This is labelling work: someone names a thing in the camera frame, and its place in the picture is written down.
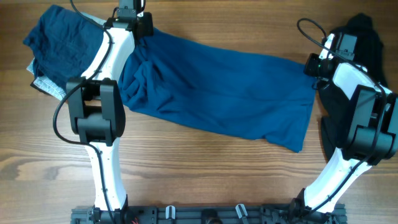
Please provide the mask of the black garment with white logo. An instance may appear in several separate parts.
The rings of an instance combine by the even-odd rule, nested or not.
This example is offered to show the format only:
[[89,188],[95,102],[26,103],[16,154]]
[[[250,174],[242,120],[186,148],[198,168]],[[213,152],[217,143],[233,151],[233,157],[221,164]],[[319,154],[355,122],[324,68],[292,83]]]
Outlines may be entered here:
[[[354,46],[353,62],[367,68],[368,76],[375,82],[387,87],[383,70],[384,45],[379,34],[373,28],[371,17],[359,13],[352,17],[344,26],[336,27],[330,31],[332,34],[349,34],[357,37]],[[325,82],[318,84],[320,101],[328,113],[320,120],[322,148],[326,159],[330,160],[336,147],[337,126],[349,104],[342,90]]]

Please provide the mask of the blue polo shirt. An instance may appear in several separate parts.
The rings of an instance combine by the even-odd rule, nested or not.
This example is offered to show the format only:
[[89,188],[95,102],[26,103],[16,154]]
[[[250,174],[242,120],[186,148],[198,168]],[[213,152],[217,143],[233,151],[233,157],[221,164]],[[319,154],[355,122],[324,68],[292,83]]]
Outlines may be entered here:
[[155,30],[136,45],[118,85],[132,111],[300,152],[315,99],[315,80],[303,69]]

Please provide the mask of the folded dark blue garment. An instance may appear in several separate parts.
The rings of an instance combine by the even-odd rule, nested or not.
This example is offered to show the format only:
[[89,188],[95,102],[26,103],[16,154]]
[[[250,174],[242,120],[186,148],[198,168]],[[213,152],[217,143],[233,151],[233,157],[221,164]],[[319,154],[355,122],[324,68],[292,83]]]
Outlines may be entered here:
[[34,76],[45,76],[61,89],[91,65],[104,32],[58,5],[50,6],[23,40],[34,54]]

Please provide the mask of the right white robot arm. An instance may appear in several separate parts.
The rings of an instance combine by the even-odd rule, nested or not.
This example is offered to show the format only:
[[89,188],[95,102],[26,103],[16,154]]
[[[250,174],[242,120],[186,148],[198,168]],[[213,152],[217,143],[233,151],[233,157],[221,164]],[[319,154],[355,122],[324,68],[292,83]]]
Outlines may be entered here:
[[326,167],[289,206],[292,223],[320,223],[361,174],[396,153],[397,97],[370,79],[364,67],[342,57],[310,54],[304,72],[331,81],[349,101]]

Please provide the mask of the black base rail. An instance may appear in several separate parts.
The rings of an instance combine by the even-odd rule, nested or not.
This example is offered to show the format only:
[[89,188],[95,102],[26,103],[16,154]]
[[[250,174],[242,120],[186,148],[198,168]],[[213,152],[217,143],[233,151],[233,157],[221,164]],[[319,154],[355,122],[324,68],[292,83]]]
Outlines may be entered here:
[[113,212],[98,208],[72,210],[71,223],[139,223],[139,224],[206,224],[206,223],[327,223],[347,224],[348,217],[343,204],[335,206],[331,213],[315,212],[304,218],[290,218],[287,204],[233,207],[167,207],[130,206]]

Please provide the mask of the folded light grey garment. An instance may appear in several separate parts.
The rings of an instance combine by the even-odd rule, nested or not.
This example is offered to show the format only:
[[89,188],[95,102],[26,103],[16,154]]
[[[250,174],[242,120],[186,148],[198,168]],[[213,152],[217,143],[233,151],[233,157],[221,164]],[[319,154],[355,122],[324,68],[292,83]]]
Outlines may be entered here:
[[[96,23],[102,26],[106,22],[104,19],[100,19],[99,17],[92,16],[85,12],[82,12],[82,14],[94,20]],[[32,75],[38,75],[38,72],[35,72],[34,62],[37,62],[35,58],[32,59],[31,63],[27,66],[26,70],[29,71]],[[59,87],[57,84],[55,84],[45,75],[34,78],[34,81],[30,85],[36,90],[39,90],[40,92],[45,93],[47,95],[51,95],[58,100],[62,100],[63,97],[65,97],[66,95],[65,91],[61,87]]]

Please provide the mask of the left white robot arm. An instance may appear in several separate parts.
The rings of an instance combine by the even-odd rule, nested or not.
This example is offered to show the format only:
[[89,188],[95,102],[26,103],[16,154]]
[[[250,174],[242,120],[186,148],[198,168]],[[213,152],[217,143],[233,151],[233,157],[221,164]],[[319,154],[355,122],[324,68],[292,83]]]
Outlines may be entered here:
[[151,13],[130,13],[96,24],[101,41],[93,61],[66,85],[71,128],[90,157],[94,211],[101,221],[123,214],[128,206],[119,164],[126,114],[117,81],[136,42],[154,32]]

